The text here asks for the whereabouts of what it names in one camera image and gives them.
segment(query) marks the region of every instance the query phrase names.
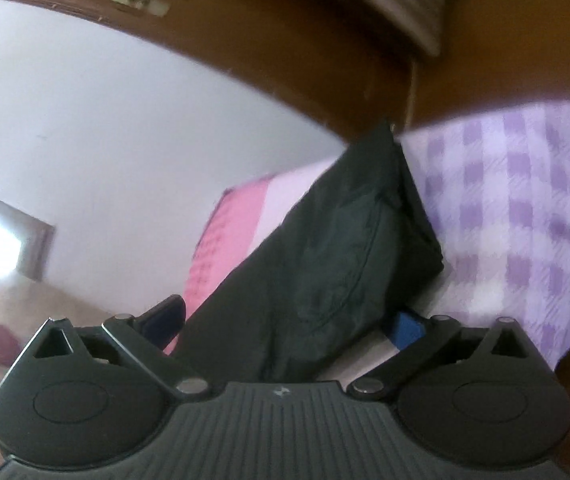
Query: purple checkered fabric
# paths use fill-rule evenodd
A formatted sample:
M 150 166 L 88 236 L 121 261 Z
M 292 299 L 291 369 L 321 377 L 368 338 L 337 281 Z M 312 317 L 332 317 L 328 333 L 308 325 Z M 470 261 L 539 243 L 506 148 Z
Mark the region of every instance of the purple checkered fabric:
M 401 137 L 448 263 L 422 314 L 520 321 L 555 367 L 570 348 L 570 103 L 492 112 Z

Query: white wall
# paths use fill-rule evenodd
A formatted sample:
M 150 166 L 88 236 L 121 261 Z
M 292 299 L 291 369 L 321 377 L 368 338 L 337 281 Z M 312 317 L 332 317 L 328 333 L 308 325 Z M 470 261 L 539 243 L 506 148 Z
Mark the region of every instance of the white wall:
M 56 226 L 46 281 L 82 300 L 137 313 L 182 291 L 225 188 L 342 149 L 197 62 L 0 0 L 0 200 Z

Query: brown wooden furniture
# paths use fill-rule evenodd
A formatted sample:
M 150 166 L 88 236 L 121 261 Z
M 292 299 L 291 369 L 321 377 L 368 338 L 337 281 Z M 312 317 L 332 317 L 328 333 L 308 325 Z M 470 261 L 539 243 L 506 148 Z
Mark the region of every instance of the brown wooden furniture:
M 18 0 L 164 44 L 245 80 L 353 139 L 402 121 L 404 53 L 377 40 L 334 0 L 164 0 L 164 18 L 109 0 Z
M 418 77 L 414 125 L 570 99 L 570 0 L 446 0 L 440 58 Z

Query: black plastic device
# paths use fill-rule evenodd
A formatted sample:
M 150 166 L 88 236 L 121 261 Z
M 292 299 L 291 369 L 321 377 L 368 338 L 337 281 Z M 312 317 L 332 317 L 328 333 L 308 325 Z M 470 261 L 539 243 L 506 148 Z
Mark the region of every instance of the black plastic device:
M 100 327 L 48 320 L 0 385 L 0 480 L 567 480 L 570 401 L 517 322 L 426 335 L 350 384 L 213 390 L 161 348 L 172 296 Z

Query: black pouch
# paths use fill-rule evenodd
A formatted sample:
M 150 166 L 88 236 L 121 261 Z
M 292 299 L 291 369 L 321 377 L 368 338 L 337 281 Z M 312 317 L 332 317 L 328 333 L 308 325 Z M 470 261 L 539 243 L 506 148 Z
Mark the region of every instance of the black pouch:
M 210 383 L 310 380 L 443 268 L 401 147 L 352 144 L 190 317 L 172 352 Z

